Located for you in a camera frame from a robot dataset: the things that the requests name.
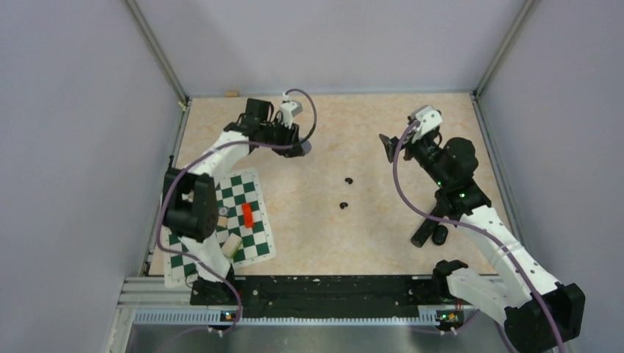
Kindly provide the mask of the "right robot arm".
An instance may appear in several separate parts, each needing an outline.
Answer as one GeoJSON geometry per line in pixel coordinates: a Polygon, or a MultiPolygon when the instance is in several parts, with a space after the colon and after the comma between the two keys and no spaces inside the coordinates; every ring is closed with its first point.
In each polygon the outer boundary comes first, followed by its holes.
{"type": "Polygon", "coordinates": [[[564,285],[528,253],[500,219],[491,200],[473,179],[478,160],[475,147],[465,138],[436,143],[434,130],[412,141],[380,135],[392,164],[394,185],[400,198],[425,217],[429,231],[451,224],[477,246],[502,280],[493,283],[460,260],[442,260],[433,271],[433,297],[441,303],[455,298],[476,307],[501,326],[507,341],[518,352],[565,352],[566,342],[581,330],[586,297],[575,284],[564,285]],[[399,153],[416,160],[437,184],[436,206],[429,213],[418,210],[403,193],[398,178],[399,153]]]}

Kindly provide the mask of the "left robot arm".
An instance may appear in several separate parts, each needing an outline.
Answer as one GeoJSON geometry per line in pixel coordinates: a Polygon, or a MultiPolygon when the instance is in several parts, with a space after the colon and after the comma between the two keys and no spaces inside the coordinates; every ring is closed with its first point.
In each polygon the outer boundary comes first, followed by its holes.
{"type": "Polygon", "coordinates": [[[227,278],[232,266],[216,235],[217,187],[237,162],[258,147],[284,157],[303,156],[299,125],[294,121],[302,111],[301,103],[288,96],[277,110],[269,101],[248,99],[245,110],[201,157],[165,173],[160,224],[186,247],[186,257],[196,264],[198,277],[209,283],[208,295],[219,304],[233,300],[236,285],[227,278]]]}

